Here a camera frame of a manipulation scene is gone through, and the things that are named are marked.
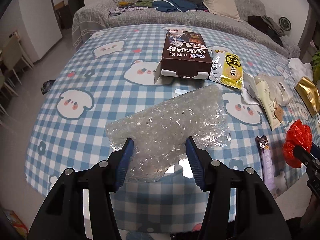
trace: bubble wrap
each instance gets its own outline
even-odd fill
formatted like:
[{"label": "bubble wrap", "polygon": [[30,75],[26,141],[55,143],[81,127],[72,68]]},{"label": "bubble wrap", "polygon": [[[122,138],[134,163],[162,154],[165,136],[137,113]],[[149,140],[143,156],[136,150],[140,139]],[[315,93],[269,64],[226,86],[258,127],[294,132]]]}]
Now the bubble wrap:
[{"label": "bubble wrap", "polygon": [[159,180],[185,152],[192,136],[199,148],[224,146],[230,140],[220,89],[206,86],[177,96],[134,115],[108,123],[106,135],[114,151],[127,138],[135,150],[126,181]]}]

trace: cushion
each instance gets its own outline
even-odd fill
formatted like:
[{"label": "cushion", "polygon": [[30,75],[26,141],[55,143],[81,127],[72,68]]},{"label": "cushion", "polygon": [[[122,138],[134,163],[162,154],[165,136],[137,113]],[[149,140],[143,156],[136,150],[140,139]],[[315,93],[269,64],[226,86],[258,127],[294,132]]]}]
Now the cushion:
[{"label": "cushion", "polygon": [[203,0],[210,13],[241,21],[235,0]]}]

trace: blue gripper pad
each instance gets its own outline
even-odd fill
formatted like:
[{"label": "blue gripper pad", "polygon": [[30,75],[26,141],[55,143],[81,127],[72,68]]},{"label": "blue gripper pad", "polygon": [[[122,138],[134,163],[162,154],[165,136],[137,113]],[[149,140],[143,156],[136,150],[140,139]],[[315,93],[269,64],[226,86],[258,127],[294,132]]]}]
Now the blue gripper pad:
[{"label": "blue gripper pad", "polygon": [[186,150],[193,177],[196,181],[197,186],[199,186],[200,189],[203,190],[205,186],[204,169],[199,161],[196,149],[193,147],[192,142],[189,138],[186,140]]},{"label": "blue gripper pad", "polygon": [[130,157],[133,154],[133,140],[128,138],[128,144],[122,150],[124,151],[122,154],[122,158],[119,162],[118,168],[116,170],[116,183],[115,188],[118,191],[120,187],[122,187],[124,183],[125,176],[127,175],[127,170],[129,166]]}]

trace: brown snack box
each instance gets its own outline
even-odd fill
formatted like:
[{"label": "brown snack box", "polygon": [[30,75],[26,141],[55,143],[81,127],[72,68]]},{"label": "brown snack box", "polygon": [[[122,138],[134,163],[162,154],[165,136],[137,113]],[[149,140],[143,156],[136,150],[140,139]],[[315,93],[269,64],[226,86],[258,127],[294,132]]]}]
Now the brown snack box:
[{"label": "brown snack box", "polygon": [[163,76],[207,79],[211,56],[199,33],[167,30],[161,61],[155,71],[155,83]]}]

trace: plastic bag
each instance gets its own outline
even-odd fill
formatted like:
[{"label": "plastic bag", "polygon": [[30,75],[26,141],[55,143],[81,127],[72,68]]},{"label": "plastic bag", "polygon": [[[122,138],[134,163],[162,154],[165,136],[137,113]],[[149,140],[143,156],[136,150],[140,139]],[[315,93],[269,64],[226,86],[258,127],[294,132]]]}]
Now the plastic bag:
[{"label": "plastic bag", "polygon": [[310,63],[303,64],[300,59],[291,58],[289,59],[288,67],[291,68],[291,76],[293,77],[296,84],[298,84],[298,82],[303,77],[307,77],[310,80],[313,80],[313,71]]},{"label": "plastic bag", "polygon": [[269,76],[266,73],[260,73],[254,77],[254,81],[256,84],[261,81],[267,82],[270,89],[270,100],[276,99],[281,106],[286,106],[293,99],[293,93],[282,76]]},{"label": "plastic bag", "polygon": [[312,134],[310,127],[303,125],[298,119],[287,131],[285,143],[283,144],[283,155],[286,163],[293,168],[301,168],[301,161],[293,156],[293,149],[296,145],[301,145],[310,153],[312,146]]},{"label": "plastic bag", "polygon": [[127,138],[134,141],[126,181],[160,179],[186,152],[189,136],[199,148],[224,146],[230,140],[224,108],[220,89],[210,85],[107,124],[106,135],[114,151]]}]

